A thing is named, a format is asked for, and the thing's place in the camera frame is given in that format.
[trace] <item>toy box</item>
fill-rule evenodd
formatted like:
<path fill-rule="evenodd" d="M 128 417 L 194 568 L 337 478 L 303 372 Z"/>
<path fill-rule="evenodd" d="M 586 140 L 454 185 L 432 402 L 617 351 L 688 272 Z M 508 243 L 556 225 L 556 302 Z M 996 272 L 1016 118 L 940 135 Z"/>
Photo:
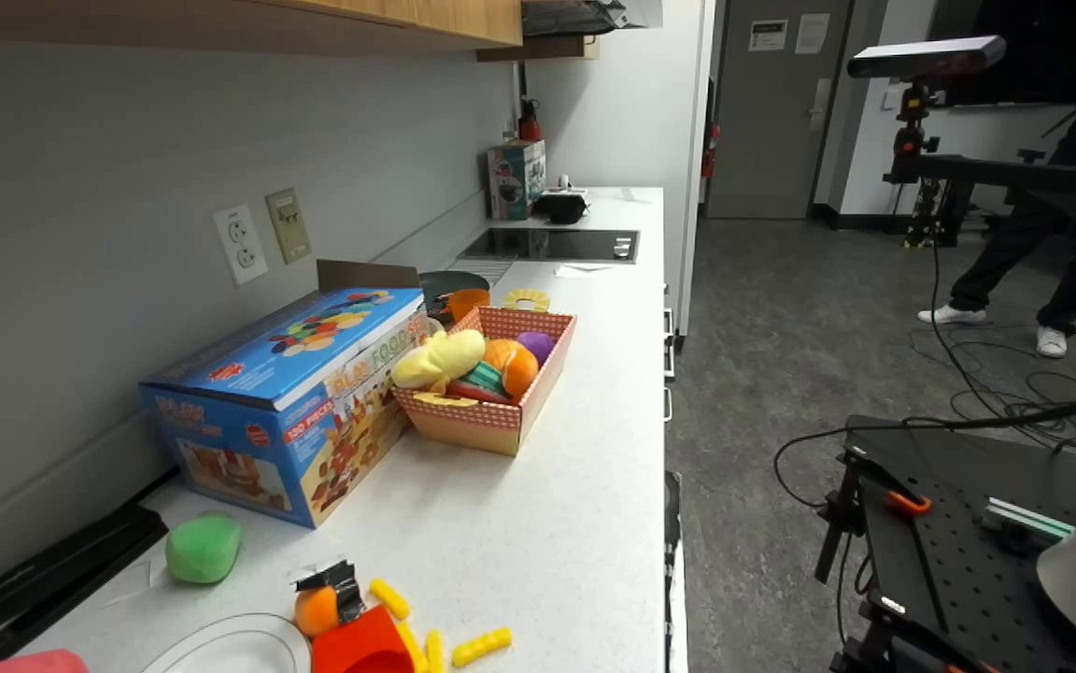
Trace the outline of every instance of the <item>toy box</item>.
<path fill-rule="evenodd" d="M 488 217 L 527 221 L 532 200 L 545 190 L 545 143 L 505 143 L 486 154 Z"/>
<path fill-rule="evenodd" d="M 410 424 L 423 439 L 452 443 L 452 447 L 466 447 L 466 450 L 486 450 L 486 454 L 505 454 L 505 455 L 520 454 L 527 443 L 527 429 L 532 425 L 545 398 L 552 393 L 552 386 L 565 372 L 576 318 L 571 313 L 476 308 L 452 331 L 480 331 L 488 342 L 493 337 L 520 337 L 527 331 L 552 337 L 552 351 L 545 357 L 532 386 L 527 391 L 527 398 L 520 406 L 429 409 L 429 406 L 413 402 L 410 391 L 392 391 L 392 398 L 410 417 Z"/>
<path fill-rule="evenodd" d="M 316 293 L 143 398 L 194 490 L 316 526 L 405 429 L 387 367 L 427 333 L 418 287 Z"/>

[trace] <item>doorway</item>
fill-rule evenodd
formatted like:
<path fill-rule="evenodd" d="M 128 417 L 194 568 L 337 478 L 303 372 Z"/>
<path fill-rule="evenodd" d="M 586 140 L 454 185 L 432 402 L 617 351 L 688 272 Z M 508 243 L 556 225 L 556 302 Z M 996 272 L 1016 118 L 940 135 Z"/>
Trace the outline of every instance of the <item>doorway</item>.
<path fill-rule="evenodd" d="M 709 221 L 800 221 L 826 148 L 851 0 L 723 4 Z"/>

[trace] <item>concrete floor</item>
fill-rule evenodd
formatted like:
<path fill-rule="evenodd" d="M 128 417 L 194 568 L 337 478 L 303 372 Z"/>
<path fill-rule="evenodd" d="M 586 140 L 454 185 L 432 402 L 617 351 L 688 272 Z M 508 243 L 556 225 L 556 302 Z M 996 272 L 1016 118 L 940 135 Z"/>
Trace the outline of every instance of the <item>concrete floor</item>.
<path fill-rule="evenodd" d="M 940 250 L 948 283 L 977 235 Z M 1058 281 L 1044 248 L 990 308 L 990 327 L 948 331 L 967 372 L 1009 398 L 1073 402 L 1069 358 L 1037 358 L 1031 313 Z M 688 656 L 696 673 L 826 670 L 835 650 L 833 589 L 811 579 L 823 520 L 792 504 L 769 454 L 843 417 L 983 417 L 915 311 L 933 255 L 901 235 L 805 221 L 702 225 L 692 337 L 679 357 L 667 467 L 684 478 Z M 835 485 L 835 443 L 792 454 L 805 499 Z"/>

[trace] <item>sink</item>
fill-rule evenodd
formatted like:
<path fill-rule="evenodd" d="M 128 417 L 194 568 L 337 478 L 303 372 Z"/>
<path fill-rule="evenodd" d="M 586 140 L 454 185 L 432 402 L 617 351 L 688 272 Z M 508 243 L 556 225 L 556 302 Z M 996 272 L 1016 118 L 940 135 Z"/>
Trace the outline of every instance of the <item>sink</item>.
<path fill-rule="evenodd" d="M 622 227 L 488 227 L 463 258 L 622 261 L 640 258 L 640 232 Z"/>

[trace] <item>kitchen counter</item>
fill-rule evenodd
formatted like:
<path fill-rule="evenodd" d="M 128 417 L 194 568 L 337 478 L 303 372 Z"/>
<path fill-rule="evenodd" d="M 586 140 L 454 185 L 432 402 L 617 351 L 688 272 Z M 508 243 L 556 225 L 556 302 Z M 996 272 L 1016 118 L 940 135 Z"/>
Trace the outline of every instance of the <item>kitchen counter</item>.
<path fill-rule="evenodd" d="M 493 302 L 542 287 L 549 311 L 579 318 L 520 455 L 410 433 L 316 531 L 164 485 L 149 504 L 168 524 L 196 513 L 242 524 L 236 571 L 214 592 L 174 589 L 154 545 L 31 650 L 70 647 L 90 670 L 144 670 L 214 622 L 291 619 L 291 579 L 346 558 L 363 589 L 394 582 L 410 626 L 440 630 L 448 647 L 508 626 L 511 650 L 476 662 L 480 673 L 663 670 L 663 210 L 653 187 L 581 196 L 586 225 L 641 232 L 640 261 L 511 261 L 493 283 Z M 500 261 L 454 267 L 500 272 Z"/>

